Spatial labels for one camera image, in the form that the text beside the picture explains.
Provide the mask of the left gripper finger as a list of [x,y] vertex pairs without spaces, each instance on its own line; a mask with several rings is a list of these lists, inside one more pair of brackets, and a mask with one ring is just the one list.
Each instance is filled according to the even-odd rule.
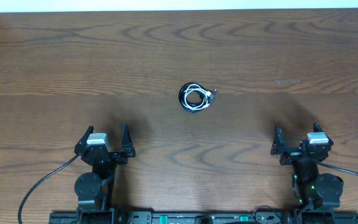
[[127,157],[135,157],[135,147],[132,143],[127,124],[123,128],[121,146]]
[[87,145],[87,140],[90,136],[90,134],[93,133],[94,127],[93,126],[88,126],[87,130],[85,131],[84,135],[80,138],[80,140],[78,141],[78,143],[76,144],[77,147],[83,147],[85,145]]

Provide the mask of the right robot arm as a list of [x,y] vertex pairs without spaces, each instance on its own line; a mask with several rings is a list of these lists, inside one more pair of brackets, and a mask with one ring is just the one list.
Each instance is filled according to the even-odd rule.
[[283,223],[336,222],[334,209],[340,207],[343,180],[318,169],[318,162],[328,158],[333,144],[317,122],[297,147],[288,147],[281,127],[275,126],[270,153],[280,156],[281,165],[293,167],[293,193],[300,201],[299,207],[284,212]]

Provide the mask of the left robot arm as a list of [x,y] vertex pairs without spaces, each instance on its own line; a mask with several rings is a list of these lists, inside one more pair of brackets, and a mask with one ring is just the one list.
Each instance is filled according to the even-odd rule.
[[112,190],[118,165],[126,165],[135,157],[128,125],[124,125],[121,151],[109,151],[106,133],[94,133],[89,126],[75,146],[75,154],[92,167],[75,182],[78,196],[77,223],[127,223],[126,213],[111,206]]

